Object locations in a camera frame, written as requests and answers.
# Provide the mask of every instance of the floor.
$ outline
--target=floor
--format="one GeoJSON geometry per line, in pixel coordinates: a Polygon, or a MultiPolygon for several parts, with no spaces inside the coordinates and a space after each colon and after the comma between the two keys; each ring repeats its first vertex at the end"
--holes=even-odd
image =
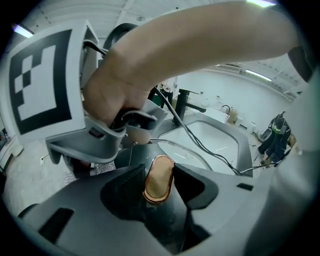
{"type": "MultiPolygon", "coordinates": [[[[248,137],[252,161],[257,157],[257,147],[260,143],[256,138],[245,130],[234,126],[248,137]]],[[[22,153],[13,158],[6,168],[7,181],[4,187],[3,200],[14,216],[17,216],[23,209],[31,204],[41,203],[62,189],[68,182],[70,171],[63,160],[58,165],[51,162],[47,156],[48,150],[44,141],[35,141],[25,145],[22,153]],[[40,158],[44,159],[43,166],[40,165],[40,158]]],[[[257,165],[260,157],[253,163],[257,165]]],[[[255,170],[253,177],[260,174],[259,169],[255,170]]]]}

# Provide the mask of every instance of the hand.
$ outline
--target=hand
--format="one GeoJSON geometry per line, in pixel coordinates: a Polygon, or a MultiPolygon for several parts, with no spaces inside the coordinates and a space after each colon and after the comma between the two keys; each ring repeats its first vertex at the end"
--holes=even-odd
{"type": "Polygon", "coordinates": [[[141,109],[148,95],[148,90],[111,75],[102,64],[83,89],[83,106],[94,118],[110,126],[121,109],[141,109]]]}

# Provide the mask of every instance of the human arm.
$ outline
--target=human arm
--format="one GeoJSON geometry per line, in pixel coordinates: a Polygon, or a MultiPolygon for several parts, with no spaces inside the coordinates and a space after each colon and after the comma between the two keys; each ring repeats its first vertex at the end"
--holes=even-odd
{"type": "Polygon", "coordinates": [[[152,87],[211,65],[262,60],[298,45],[282,13],[245,2],[190,8],[122,37],[84,88],[85,108],[108,125],[121,108],[141,108],[152,87]]]}

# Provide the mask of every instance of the ceiling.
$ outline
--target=ceiling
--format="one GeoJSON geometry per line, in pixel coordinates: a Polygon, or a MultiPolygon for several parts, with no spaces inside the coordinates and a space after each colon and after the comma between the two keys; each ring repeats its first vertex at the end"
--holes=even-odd
{"type": "MultiPolygon", "coordinates": [[[[164,13],[175,11],[176,7],[185,9],[226,1],[228,0],[45,0],[22,24],[37,33],[71,19],[87,19],[100,41],[103,41],[121,23],[142,25],[164,13]]],[[[21,38],[14,38],[12,44],[15,45],[20,40],[21,38]]],[[[237,64],[243,69],[250,69],[272,79],[272,82],[265,82],[267,86],[292,99],[307,86],[287,54],[237,64]]]]}

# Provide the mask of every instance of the gray plastic housing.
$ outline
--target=gray plastic housing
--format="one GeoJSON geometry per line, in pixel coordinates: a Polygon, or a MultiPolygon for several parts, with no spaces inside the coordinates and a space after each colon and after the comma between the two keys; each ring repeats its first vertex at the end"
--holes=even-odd
{"type": "Polygon", "coordinates": [[[58,164],[61,156],[66,155],[88,163],[106,164],[116,158],[119,148],[131,147],[135,142],[139,145],[147,144],[167,113],[150,100],[145,102],[141,111],[155,117],[156,122],[152,129],[126,124],[115,131],[86,114],[85,129],[46,139],[52,162],[58,164]],[[98,132],[98,135],[94,135],[92,130],[98,132]]]}
{"type": "MultiPolygon", "coordinates": [[[[271,254],[292,233],[295,224],[317,194],[318,159],[319,152],[290,154],[277,167],[261,172],[258,179],[184,165],[214,181],[219,194],[206,208],[191,211],[194,224],[205,229],[210,236],[184,251],[183,255],[212,255],[212,252],[217,256],[271,254]],[[245,184],[251,190],[243,189],[239,184],[245,184]]],[[[72,182],[32,208],[23,217],[20,228],[30,237],[59,208],[71,209],[74,213],[55,244],[48,242],[39,233],[33,236],[32,242],[52,255],[63,255],[60,250],[65,255],[82,256],[172,255],[143,222],[120,219],[104,207],[101,201],[103,186],[134,167],[118,168],[72,182]]],[[[173,206],[175,208],[171,212],[175,212],[177,207],[175,204],[173,206]]]]}

